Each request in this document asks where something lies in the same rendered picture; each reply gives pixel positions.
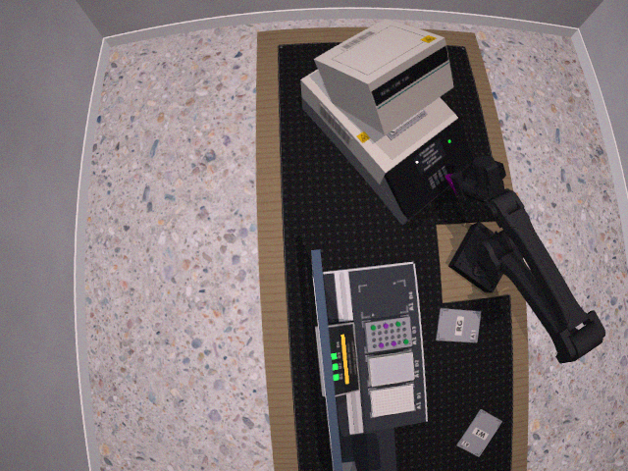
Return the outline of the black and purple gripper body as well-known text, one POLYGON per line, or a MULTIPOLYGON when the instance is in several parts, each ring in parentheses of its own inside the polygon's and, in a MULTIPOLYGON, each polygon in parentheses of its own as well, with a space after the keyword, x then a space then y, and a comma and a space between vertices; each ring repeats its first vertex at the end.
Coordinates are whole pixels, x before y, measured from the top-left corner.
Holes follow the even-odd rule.
POLYGON ((453 173, 450 177, 454 185, 457 196, 462 196, 464 205, 468 206, 474 199, 477 200, 476 190, 477 181, 467 178, 466 176, 473 171, 473 167, 470 164, 464 166, 460 173, 453 173))

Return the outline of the white pcr plate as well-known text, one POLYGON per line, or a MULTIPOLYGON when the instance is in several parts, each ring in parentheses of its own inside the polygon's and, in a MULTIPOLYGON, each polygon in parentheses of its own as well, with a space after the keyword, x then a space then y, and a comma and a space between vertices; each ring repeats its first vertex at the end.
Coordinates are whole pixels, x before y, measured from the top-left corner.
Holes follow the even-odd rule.
POLYGON ((372 417, 414 410, 413 384, 370 390, 372 417))
POLYGON ((415 120, 416 118, 418 118, 420 115, 422 115, 424 113, 424 110, 422 109, 421 111, 419 111, 417 114, 415 114, 413 117, 411 117, 410 119, 408 119, 407 121, 405 121, 403 124, 399 125, 396 129, 392 130, 390 132, 391 135, 395 134, 397 131, 401 130, 403 127, 405 127, 406 125, 408 125, 410 122, 412 122, 413 120, 415 120))

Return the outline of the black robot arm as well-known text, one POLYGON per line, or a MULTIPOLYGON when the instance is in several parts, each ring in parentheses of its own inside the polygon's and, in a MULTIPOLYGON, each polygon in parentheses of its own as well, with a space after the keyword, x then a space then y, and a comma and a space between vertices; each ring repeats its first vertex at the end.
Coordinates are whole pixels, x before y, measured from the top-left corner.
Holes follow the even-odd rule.
POLYGON ((513 190, 504 189, 503 163, 481 156, 473 165, 466 177, 477 181, 477 200, 486 204, 487 215, 503 228, 491 237, 476 237, 473 275, 497 278, 502 271, 549 333, 558 362, 576 361, 602 343, 605 329, 601 320, 595 310, 586 313, 578 304, 522 201, 513 190), (576 329, 582 323, 584 327, 576 329))

